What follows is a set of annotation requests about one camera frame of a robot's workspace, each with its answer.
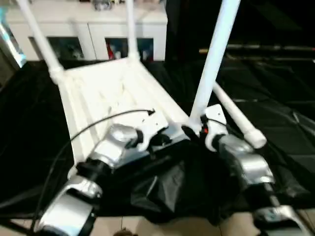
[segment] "black cable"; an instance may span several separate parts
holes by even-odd
[[[85,127],[84,129],[82,129],[79,133],[77,133],[76,135],[74,135],[61,149],[60,151],[58,152],[58,154],[56,155],[53,163],[51,164],[50,166],[50,169],[49,169],[49,173],[48,173],[48,176],[45,180],[45,183],[44,183],[44,186],[43,186],[43,189],[41,191],[41,194],[40,194],[40,197],[39,197],[39,200],[38,200],[38,204],[37,204],[37,207],[36,207],[36,210],[35,210],[35,213],[34,213],[34,216],[33,216],[33,219],[32,219],[32,223],[31,223],[31,231],[33,232],[34,231],[34,227],[35,227],[35,223],[36,223],[36,220],[38,218],[38,215],[39,215],[39,211],[40,211],[40,208],[41,208],[41,204],[42,204],[42,201],[44,199],[44,195],[45,195],[45,192],[46,192],[46,189],[48,187],[48,183],[49,183],[49,180],[50,180],[50,177],[54,171],[54,168],[55,168],[55,165],[58,161],[58,159],[61,157],[61,154],[64,152],[64,150],[68,147],[68,145],[71,144],[71,142],[76,139],[78,136],[80,136],[82,133],[84,133],[85,131],[87,131],[88,129],[90,129],[91,127],[103,122],[103,121],[106,121],[108,119],[112,119],[114,117],[118,117],[118,116],[122,116],[122,115],[125,115],[125,114],[129,114],[129,113],[135,113],[135,112],[147,112],[150,114],[154,113],[154,111],[151,111],[151,110],[145,110],[145,109],[138,109],[138,110],[130,110],[130,111],[125,111],[125,112],[121,112],[121,113],[118,113],[118,114],[114,114],[114,115],[111,115],[111,116],[108,116],[108,117],[105,117],[105,118],[102,118],[96,122],[93,122],[92,124],[88,125],[87,127]]]
[[[20,220],[29,220],[34,216],[33,213],[22,213],[22,212],[14,212],[14,213],[2,213],[0,214],[0,220],[9,220],[9,219],[20,219]]]
[[[24,235],[33,235],[33,233],[30,231],[30,229],[27,229],[24,226],[18,225],[16,223],[12,222],[11,220],[0,219],[0,225],[4,226],[4,227],[6,227],[12,231],[24,234]]]
[[[9,207],[9,206],[12,206],[12,205],[15,205],[21,201],[24,201],[28,198],[32,198],[32,197],[35,197],[37,194],[40,193],[40,190],[42,189],[42,186],[39,185],[39,186],[36,186],[32,189],[29,189],[23,193],[19,193],[18,195],[8,199],[8,200],[5,200],[3,202],[0,203],[0,209],[3,209],[5,207]]]

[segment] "white shelf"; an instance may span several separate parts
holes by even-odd
[[[90,2],[39,0],[31,5],[31,10],[39,23],[126,23],[126,6],[113,5],[111,10],[95,11]],[[135,4],[134,16],[137,24],[166,24],[164,5],[154,3]],[[18,8],[9,9],[6,19],[10,23],[24,23]]]

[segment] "white cabinet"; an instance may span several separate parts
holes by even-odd
[[[9,25],[27,60],[42,59],[28,24],[9,22]],[[96,59],[88,24],[40,23],[39,26],[59,58]]]
[[[97,59],[109,59],[108,45],[117,45],[117,39],[124,39],[122,44],[126,43],[127,39],[127,26],[121,24],[89,24],[93,44],[95,47]],[[153,54],[154,60],[165,59],[165,44],[166,44],[166,25],[140,25],[136,24],[136,35],[138,38],[138,48],[140,55],[143,56],[143,52],[147,54]],[[142,44],[148,44],[147,47],[141,49]],[[123,53],[124,45],[120,46],[119,52]]]
[[[117,57],[127,54],[126,6],[123,4],[98,12],[90,3],[39,0],[33,2],[31,10],[61,59],[105,60],[112,59],[111,53]],[[134,16],[140,55],[164,60],[167,25],[164,5],[135,4]],[[6,20],[27,60],[42,59],[21,11],[10,9]]]

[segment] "white frame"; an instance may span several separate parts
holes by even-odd
[[[31,28],[25,23],[9,23],[10,29],[25,54],[27,60],[39,60],[29,37],[34,37]],[[95,60],[95,51],[86,23],[39,23],[46,37],[77,37],[85,60]]]
[[[89,23],[89,28],[99,60],[109,59],[105,38],[128,38],[127,24]],[[135,34],[137,38],[153,39],[153,59],[165,60],[166,24],[136,24]]]

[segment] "cabinet door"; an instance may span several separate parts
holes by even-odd
[[[126,24],[91,23],[89,24],[89,29],[97,59],[111,59],[111,54],[115,54],[115,52],[112,52],[114,50],[110,48],[109,45],[113,45],[115,49],[118,47],[119,50],[123,51],[121,54],[124,56],[126,53],[126,50],[124,51],[124,44],[128,37]],[[152,51],[154,60],[164,60],[166,24],[136,24],[135,29],[140,55],[143,56],[143,52],[146,51],[146,56],[150,56],[150,52]]]
[[[9,25],[27,60],[43,59],[29,25]],[[40,23],[39,26],[60,59],[96,59],[88,24]]]

